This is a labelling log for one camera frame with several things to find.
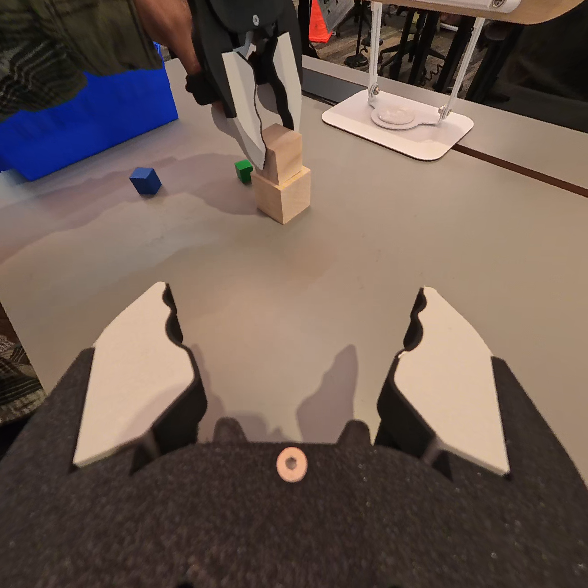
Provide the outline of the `orange traffic cone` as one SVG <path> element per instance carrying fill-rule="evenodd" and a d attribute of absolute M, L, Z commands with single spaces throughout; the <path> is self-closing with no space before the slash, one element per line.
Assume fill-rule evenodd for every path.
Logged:
<path fill-rule="evenodd" d="M 313 43 L 327 43 L 332 37 L 322 15 L 319 1 L 311 1 L 309 16 L 309 40 Z"/>

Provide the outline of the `large natural wooden cube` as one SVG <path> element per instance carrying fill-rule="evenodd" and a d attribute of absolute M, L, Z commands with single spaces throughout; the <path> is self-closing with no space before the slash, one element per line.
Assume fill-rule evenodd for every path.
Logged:
<path fill-rule="evenodd" d="M 280 224 L 287 224 L 311 204 L 311 170 L 302 170 L 282 184 L 272 183 L 256 171 L 251 174 L 257 209 Z"/>

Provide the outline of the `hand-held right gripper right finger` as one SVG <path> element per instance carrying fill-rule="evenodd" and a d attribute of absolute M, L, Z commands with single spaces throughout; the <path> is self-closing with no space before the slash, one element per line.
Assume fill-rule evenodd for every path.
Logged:
<path fill-rule="evenodd" d="M 509 476 L 492 352 L 436 289 L 419 289 L 382 385 L 375 445 L 451 476 L 454 456 Z"/>

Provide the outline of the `medium natural wooden cube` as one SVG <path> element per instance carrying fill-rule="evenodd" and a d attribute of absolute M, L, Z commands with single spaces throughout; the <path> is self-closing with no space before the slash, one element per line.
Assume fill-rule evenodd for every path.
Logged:
<path fill-rule="evenodd" d="M 274 123 L 262 130 L 266 157 L 261 175 L 282 185 L 302 170 L 302 136 L 300 133 Z"/>

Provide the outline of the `person's left forearm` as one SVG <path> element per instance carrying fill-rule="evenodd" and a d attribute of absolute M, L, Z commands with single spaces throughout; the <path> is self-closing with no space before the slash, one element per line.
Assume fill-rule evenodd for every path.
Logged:
<path fill-rule="evenodd" d="M 188 75 L 201 71 L 192 42 L 193 20 L 187 1 L 134 1 L 139 21 L 149 38 L 166 46 Z"/>

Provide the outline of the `white mount plate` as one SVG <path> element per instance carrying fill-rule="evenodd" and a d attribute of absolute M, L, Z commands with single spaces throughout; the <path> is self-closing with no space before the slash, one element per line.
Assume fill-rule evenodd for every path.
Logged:
<path fill-rule="evenodd" d="M 453 105 L 486 19 L 539 24 L 575 8 L 580 1 L 405 1 L 416 9 L 433 9 L 475 17 L 473 31 L 445 105 L 434 107 L 380 89 L 378 57 L 382 2 L 371 2 L 369 79 L 359 91 L 322 114 L 322 121 L 358 138 L 421 161 L 443 157 L 472 128 L 473 121 L 452 113 Z"/>

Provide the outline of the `blue wooden cube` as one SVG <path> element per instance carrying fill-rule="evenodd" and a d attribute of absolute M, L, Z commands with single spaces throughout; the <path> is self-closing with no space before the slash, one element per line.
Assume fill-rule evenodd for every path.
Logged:
<path fill-rule="evenodd" d="M 162 182 L 154 168 L 137 167 L 130 174 L 129 180 L 142 196 L 154 196 L 162 187 Z"/>

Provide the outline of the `blue plastic bin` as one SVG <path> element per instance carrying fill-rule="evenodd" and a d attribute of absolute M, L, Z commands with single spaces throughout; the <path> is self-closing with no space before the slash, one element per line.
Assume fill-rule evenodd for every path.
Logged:
<path fill-rule="evenodd" d="M 85 76 L 73 99 L 1 123 L 2 172 L 37 180 L 178 119 L 164 66 Z"/>

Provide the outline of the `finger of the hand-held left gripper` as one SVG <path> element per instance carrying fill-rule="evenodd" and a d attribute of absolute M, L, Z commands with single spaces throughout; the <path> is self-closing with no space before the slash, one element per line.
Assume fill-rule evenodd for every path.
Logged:
<path fill-rule="evenodd" d="M 255 45 L 242 45 L 221 54 L 222 92 L 227 130 L 256 169 L 263 169 L 267 147 L 256 104 L 254 67 L 248 60 Z"/>
<path fill-rule="evenodd" d="M 271 39 L 269 53 L 269 85 L 275 96 L 276 112 L 282 126 L 299 132 L 302 107 L 302 87 L 298 57 L 290 33 L 284 32 Z"/>

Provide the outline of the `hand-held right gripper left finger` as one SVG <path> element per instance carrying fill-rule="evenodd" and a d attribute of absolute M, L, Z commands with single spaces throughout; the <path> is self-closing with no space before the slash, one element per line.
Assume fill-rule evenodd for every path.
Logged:
<path fill-rule="evenodd" d="M 74 466 L 128 448 L 151 460 L 197 442 L 208 401 L 168 283 L 155 283 L 117 315 L 92 350 Z"/>

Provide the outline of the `person's left hand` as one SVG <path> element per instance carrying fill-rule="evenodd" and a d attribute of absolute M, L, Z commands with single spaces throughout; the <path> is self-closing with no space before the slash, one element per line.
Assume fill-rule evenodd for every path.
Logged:
<path fill-rule="evenodd" d="M 222 95 L 204 70 L 186 77 L 186 91 L 194 97 L 200 106 L 212 105 L 221 114 L 224 114 Z"/>

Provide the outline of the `black office chair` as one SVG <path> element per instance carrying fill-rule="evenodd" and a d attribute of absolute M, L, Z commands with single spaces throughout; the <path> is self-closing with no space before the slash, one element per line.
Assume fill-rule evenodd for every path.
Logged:
<path fill-rule="evenodd" d="M 587 4 L 536 25 L 493 21 L 464 99 L 587 133 Z"/>

